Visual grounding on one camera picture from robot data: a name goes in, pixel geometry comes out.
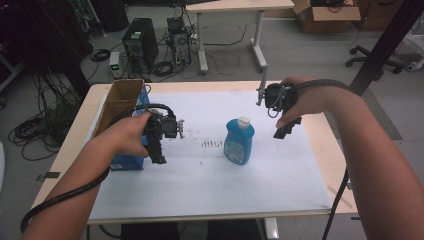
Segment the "white table mat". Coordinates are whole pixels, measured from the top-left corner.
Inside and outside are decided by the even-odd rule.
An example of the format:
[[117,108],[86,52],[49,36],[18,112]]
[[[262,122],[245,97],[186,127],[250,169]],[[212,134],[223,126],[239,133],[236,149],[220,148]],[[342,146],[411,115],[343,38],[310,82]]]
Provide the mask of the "white table mat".
[[[277,139],[275,121],[251,91],[153,93],[184,122],[184,133],[162,142],[166,162],[112,172],[102,182],[92,222],[204,219],[249,214],[324,213],[331,207],[302,125]],[[249,161],[224,155],[226,124],[246,116],[255,133]]]

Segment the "grey floor mat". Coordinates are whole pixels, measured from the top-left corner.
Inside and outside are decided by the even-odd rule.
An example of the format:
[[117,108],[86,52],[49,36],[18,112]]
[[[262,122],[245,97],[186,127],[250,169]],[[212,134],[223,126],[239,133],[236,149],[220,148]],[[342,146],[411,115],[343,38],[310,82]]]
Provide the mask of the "grey floor mat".
[[[383,109],[383,107],[380,105],[374,93],[370,89],[367,89],[362,94],[362,99],[364,100],[364,102],[366,103],[370,111],[372,112],[373,116],[379,122],[380,126],[385,130],[387,135],[390,137],[390,139],[402,140],[403,137],[401,136],[401,134],[399,133],[399,131],[397,130],[397,128],[395,127],[395,125],[393,124],[393,122],[391,121],[391,119],[389,118],[385,110]],[[329,123],[329,126],[333,132],[333,135],[335,136],[336,139],[339,139],[340,134],[339,134],[336,122],[334,120],[334,117],[329,112],[325,112],[324,115]]]

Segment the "black computer tower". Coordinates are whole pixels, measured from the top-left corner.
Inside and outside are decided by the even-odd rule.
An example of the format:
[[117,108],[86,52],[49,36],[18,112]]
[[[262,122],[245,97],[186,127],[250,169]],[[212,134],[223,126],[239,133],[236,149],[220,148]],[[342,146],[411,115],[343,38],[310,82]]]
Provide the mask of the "black computer tower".
[[135,18],[122,42],[133,71],[150,73],[159,53],[151,18]]

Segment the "black tape piece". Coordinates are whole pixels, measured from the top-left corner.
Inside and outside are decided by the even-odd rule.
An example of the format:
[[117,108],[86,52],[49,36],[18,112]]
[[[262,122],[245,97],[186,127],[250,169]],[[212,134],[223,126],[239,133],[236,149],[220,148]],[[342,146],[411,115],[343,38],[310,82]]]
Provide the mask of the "black tape piece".
[[45,174],[40,174],[36,178],[38,182],[44,182],[46,179],[58,179],[60,176],[60,172],[46,172]]

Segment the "white-legged desk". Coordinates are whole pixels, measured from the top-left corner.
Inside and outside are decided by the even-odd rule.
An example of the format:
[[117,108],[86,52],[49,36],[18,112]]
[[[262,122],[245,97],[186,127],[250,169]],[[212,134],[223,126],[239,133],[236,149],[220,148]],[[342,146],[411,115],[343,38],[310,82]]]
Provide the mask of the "white-legged desk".
[[202,32],[203,15],[218,14],[223,20],[229,20],[230,12],[241,12],[242,17],[246,17],[248,12],[254,12],[256,14],[256,28],[255,35],[251,39],[251,47],[258,60],[259,71],[262,72],[267,68],[267,62],[259,46],[265,12],[274,9],[292,9],[293,7],[292,0],[212,0],[187,5],[186,10],[195,13],[197,17],[200,72],[205,74],[209,71]]

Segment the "blue bottle with white cap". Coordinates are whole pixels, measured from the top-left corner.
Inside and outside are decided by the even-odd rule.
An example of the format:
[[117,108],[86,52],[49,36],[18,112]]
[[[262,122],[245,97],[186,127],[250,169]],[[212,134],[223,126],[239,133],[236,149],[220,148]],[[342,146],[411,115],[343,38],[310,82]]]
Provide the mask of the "blue bottle with white cap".
[[252,139],[255,134],[250,119],[246,116],[232,119],[226,124],[226,128],[224,155],[235,164],[246,164],[250,159]]

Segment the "white table leg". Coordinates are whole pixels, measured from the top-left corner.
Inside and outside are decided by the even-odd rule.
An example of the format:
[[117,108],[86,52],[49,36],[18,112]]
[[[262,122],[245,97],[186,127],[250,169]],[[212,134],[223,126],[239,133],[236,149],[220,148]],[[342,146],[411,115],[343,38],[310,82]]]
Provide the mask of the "white table leg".
[[265,235],[267,240],[279,240],[279,230],[277,220],[275,218],[264,219]]

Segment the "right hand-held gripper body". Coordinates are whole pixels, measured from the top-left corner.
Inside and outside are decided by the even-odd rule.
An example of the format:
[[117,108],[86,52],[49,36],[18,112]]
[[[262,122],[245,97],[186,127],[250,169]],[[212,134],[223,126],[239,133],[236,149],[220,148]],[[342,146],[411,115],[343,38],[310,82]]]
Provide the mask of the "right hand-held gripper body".
[[262,79],[256,89],[258,100],[256,104],[260,106],[265,102],[268,110],[285,112],[289,110],[297,101],[297,93],[293,84],[272,83],[267,84],[269,66],[262,69]]

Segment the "black metal post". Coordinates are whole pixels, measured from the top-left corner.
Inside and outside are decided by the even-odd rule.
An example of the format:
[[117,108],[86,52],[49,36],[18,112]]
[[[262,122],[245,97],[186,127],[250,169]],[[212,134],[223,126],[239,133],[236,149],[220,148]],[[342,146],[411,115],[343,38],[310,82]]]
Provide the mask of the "black metal post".
[[[378,60],[388,59],[423,12],[424,0],[404,0],[371,50],[372,55]],[[378,69],[368,62],[363,63],[350,84],[351,91],[362,96],[376,79]]]

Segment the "black office chair base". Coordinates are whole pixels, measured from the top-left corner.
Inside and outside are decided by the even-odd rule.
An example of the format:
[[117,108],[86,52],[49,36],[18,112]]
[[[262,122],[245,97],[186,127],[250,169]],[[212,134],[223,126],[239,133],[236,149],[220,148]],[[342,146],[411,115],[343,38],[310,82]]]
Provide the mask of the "black office chair base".
[[394,74],[400,74],[405,65],[390,58],[384,60],[378,60],[376,57],[372,55],[372,51],[368,50],[360,45],[356,45],[355,47],[349,50],[349,54],[351,58],[345,62],[346,67],[352,67],[354,63],[366,63],[368,62],[371,66],[379,67],[377,71],[377,76],[381,77],[384,74],[384,67],[389,66],[392,68],[392,72]]

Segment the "dark curtain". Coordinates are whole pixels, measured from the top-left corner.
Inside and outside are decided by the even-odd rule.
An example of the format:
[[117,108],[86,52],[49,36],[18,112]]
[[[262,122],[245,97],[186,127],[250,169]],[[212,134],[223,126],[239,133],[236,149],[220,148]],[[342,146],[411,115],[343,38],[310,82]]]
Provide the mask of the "dark curtain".
[[77,52],[40,0],[0,0],[0,30],[42,75],[62,73],[78,96],[86,97],[90,84]]

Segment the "small white device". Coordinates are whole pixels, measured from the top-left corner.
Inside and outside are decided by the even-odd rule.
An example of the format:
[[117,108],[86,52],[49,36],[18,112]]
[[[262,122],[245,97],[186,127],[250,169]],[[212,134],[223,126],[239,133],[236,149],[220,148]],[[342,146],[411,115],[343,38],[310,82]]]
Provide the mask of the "small white device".
[[109,69],[115,79],[119,79],[121,76],[121,64],[120,64],[120,53],[112,52],[109,58]]

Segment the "person's left hand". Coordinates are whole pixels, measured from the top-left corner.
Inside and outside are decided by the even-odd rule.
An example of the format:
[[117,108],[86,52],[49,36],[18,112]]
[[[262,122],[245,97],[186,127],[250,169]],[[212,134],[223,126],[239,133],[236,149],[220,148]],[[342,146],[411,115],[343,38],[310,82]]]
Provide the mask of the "person's left hand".
[[139,116],[119,120],[96,137],[101,146],[112,155],[125,154],[147,157],[148,150],[141,137],[151,114],[144,112]]

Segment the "open computer tower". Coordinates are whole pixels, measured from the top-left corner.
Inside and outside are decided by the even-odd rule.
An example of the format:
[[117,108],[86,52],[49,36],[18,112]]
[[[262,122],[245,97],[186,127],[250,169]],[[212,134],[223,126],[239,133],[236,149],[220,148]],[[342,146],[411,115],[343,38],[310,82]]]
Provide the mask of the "open computer tower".
[[175,63],[178,66],[189,65],[190,56],[190,35],[182,17],[167,19],[170,44],[173,50]]

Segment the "blue cardboard box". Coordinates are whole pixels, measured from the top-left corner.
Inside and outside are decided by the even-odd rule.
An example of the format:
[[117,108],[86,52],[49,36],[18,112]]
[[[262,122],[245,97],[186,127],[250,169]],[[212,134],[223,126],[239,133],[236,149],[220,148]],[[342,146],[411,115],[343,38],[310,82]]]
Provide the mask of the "blue cardboard box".
[[[116,80],[106,96],[101,100],[96,118],[93,121],[92,137],[107,129],[111,121],[125,110],[150,102],[148,90],[143,80]],[[116,155],[111,164],[112,171],[142,170],[144,158],[132,155]]]

